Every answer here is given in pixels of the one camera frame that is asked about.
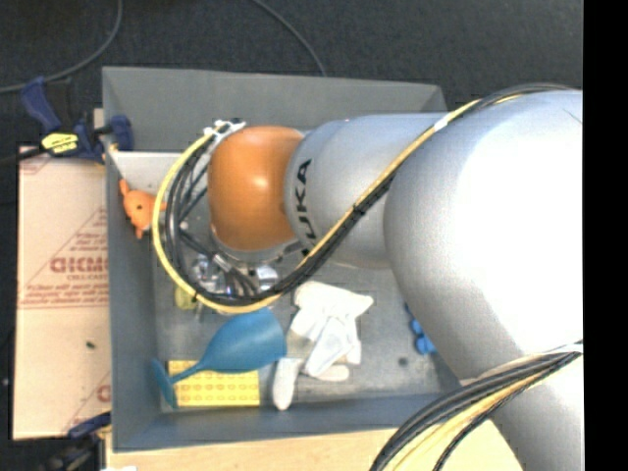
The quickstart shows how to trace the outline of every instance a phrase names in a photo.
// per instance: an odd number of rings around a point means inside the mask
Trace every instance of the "blue object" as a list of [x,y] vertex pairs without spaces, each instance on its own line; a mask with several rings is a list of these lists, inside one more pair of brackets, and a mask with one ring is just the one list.
[[425,335],[418,337],[416,342],[414,343],[414,346],[416,347],[416,350],[423,355],[436,352],[436,347],[434,346],[432,341],[428,339]]
[[101,413],[91,419],[87,419],[84,422],[74,426],[68,432],[68,438],[71,440],[79,440],[87,435],[90,435],[94,431],[97,431],[105,426],[111,424],[111,412]]
[[258,370],[287,353],[284,330],[267,308],[239,314],[225,323],[209,341],[196,364],[172,377],[157,359],[151,361],[153,374],[162,395],[177,408],[174,384],[202,370],[221,373],[244,373]]
[[[22,89],[21,99],[28,114],[41,123],[44,138],[62,129],[61,120],[46,97],[43,77],[31,80]],[[120,150],[133,149],[131,123],[124,115],[112,117],[109,125],[97,130],[91,130],[85,120],[79,119],[73,124],[72,132],[78,140],[77,144],[69,145],[63,150],[50,148],[48,153],[53,157],[77,157],[104,164],[105,149],[98,136],[105,133],[112,133],[115,136]]]
[[49,134],[61,127],[61,121],[48,102],[43,84],[43,77],[31,80],[22,89],[20,97],[28,114],[41,123],[43,134]]
[[423,331],[423,327],[419,324],[419,322],[414,318],[407,304],[405,304],[405,310],[412,317],[410,321],[410,329],[414,332],[416,336],[416,340],[414,341],[414,347],[416,348],[419,354],[432,354],[436,352],[436,347],[432,343],[432,341],[425,335]]

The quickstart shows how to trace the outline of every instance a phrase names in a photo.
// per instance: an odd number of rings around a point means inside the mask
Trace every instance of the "blue small toy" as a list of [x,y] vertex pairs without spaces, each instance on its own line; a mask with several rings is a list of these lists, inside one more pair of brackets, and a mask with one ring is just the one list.
[[419,352],[419,354],[422,354],[422,355],[432,354],[436,352],[436,347],[434,346],[432,341],[428,338],[428,336],[425,335],[425,332],[423,331],[423,327],[414,318],[414,316],[412,316],[412,313],[410,312],[410,309],[407,303],[405,304],[405,310],[412,317],[412,320],[410,321],[410,329],[414,332],[414,335],[416,336],[416,340],[414,342],[414,346],[416,347],[416,350]]

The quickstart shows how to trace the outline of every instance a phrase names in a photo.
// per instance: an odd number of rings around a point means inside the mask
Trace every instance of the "cardboard sheet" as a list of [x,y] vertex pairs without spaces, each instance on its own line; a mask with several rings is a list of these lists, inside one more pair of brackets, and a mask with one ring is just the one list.
[[20,167],[13,438],[63,436],[111,406],[104,167]]

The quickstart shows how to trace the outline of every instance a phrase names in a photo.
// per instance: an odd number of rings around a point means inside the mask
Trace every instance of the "dark floor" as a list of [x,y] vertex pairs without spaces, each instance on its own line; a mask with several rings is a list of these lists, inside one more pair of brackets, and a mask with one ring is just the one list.
[[[529,81],[582,87],[584,0],[263,0],[330,77],[436,83],[449,108]],[[73,109],[101,101],[103,65],[320,75],[287,29],[247,0],[123,0],[118,35],[73,75]],[[82,61],[112,30],[117,0],[0,0],[0,90]],[[38,139],[16,94],[0,94],[0,157]],[[16,177],[0,170],[0,471],[36,469],[66,442],[10,438]]]

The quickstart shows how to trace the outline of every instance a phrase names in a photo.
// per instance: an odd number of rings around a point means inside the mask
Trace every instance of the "white rubber glove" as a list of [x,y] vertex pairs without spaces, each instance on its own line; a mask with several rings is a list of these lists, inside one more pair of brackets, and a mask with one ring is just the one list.
[[342,382],[348,379],[342,358],[359,364],[361,343],[355,320],[373,303],[373,298],[323,283],[305,283],[294,296],[300,308],[288,330],[288,354],[277,365],[273,402],[287,409],[294,396],[296,378],[303,373],[319,380]]

